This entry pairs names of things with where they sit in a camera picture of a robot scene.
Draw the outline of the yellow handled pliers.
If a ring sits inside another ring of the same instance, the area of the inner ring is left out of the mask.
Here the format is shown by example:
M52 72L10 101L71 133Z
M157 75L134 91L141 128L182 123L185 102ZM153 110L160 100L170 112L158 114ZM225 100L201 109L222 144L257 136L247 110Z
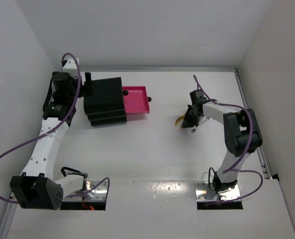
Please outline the yellow handled pliers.
M175 121L175 126L180 125L180 128L183 128L184 119L185 115L178 117L178 119Z

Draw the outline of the black drawer cabinet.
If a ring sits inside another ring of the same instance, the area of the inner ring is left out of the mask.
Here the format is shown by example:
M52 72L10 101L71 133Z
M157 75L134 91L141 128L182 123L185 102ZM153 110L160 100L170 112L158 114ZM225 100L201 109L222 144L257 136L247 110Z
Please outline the black drawer cabinet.
M92 80L92 95L84 97L84 112L93 127L126 123L121 78Z

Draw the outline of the pink top drawer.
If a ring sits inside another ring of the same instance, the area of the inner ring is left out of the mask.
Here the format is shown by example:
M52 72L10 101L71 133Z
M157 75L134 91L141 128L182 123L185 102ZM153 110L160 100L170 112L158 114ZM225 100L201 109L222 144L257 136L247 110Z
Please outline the pink top drawer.
M150 113L151 97L147 95L145 86L123 86L123 101L127 115Z

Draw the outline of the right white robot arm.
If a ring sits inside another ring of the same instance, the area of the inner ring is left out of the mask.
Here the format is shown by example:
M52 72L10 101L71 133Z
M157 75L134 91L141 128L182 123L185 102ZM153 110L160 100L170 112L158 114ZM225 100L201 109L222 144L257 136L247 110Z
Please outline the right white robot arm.
M252 109L220 104L207 99L200 89L190 92L191 104L181 117L181 128L196 131L206 119L223 125L227 149L220 168L214 172L212 190L216 193L234 188L245 160L262 143L262 135Z

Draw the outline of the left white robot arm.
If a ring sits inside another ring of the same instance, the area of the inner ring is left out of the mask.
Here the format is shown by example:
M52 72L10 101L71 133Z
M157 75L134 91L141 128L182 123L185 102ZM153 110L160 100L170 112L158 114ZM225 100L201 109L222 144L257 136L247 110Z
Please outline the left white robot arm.
M71 125L73 116L69 109L77 98L78 81L66 72L54 72L51 82L55 90L53 101L43 109L40 136L31 158L19 176L13 176L10 188L23 209L57 210L64 198L85 189L87 174L78 170L63 174L59 180L53 179L54 164L60 144Z

